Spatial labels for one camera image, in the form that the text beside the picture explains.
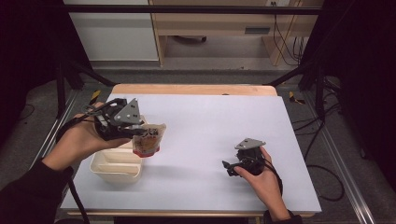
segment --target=black sleeve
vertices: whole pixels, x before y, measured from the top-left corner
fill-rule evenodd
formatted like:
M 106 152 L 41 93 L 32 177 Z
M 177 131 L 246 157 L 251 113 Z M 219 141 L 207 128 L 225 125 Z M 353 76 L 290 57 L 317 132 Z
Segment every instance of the black sleeve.
M 56 172 L 37 162 L 25 175 L 0 191 L 1 222 L 52 224 L 72 174 L 71 167 Z
M 274 222 L 271 219 L 270 213 L 265 211 L 264 213 L 264 224 L 303 224 L 303 219 L 300 216 L 295 216 L 291 211 L 289 211 L 291 216 L 290 219 Z

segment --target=hand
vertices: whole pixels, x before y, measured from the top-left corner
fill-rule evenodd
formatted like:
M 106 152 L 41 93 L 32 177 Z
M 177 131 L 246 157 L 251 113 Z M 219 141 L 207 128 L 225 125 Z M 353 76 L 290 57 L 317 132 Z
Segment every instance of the hand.
M 131 141 L 129 138 L 121 138 L 110 141 L 103 140 L 96 132 L 93 117 L 85 120 L 67 130 L 61 140 L 43 159 L 43 163 L 55 171 L 62 171 L 75 162 L 80 162 L 91 154 L 106 148 L 119 147 Z
M 260 147 L 260 150 L 262 151 L 264 158 L 272 163 L 271 156 L 265 148 Z M 233 169 L 239 175 L 244 177 L 250 186 L 253 187 L 259 199 L 268 208 L 273 221 L 286 220 L 290 218 L 289 211 L 283 202 L 276 176 L 270 169 L 264 167 L 262 173 L 259 175 L 252 175 L 244 168 L 238 166 Z

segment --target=wooden tabletop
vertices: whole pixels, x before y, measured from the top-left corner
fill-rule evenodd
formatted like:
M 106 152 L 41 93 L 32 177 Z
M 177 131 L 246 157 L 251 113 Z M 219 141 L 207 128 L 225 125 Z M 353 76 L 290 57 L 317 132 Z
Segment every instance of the wooden tabletop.
M 111 93 L 277 96 L 274 87 L 261 85 L 119 84 Z

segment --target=white container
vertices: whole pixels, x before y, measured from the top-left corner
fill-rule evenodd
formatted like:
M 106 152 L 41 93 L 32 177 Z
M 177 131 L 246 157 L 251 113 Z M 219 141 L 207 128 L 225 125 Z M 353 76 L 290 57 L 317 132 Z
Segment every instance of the white container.
M 107 182 L 134 183 L 142 174 L 143 160 L 131 148 L 111 148 L 93 155 L 91 171 Z

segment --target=white cabinet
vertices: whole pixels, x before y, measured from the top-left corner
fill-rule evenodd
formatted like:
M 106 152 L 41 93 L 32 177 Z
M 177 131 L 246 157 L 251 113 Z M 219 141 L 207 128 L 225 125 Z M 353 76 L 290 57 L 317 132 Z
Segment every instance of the white cabinet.
M 64 0 L 65 4 L 147 5 L 147 0 Z M 90 61 L 158 61 L 149 13 L 70 13 Z

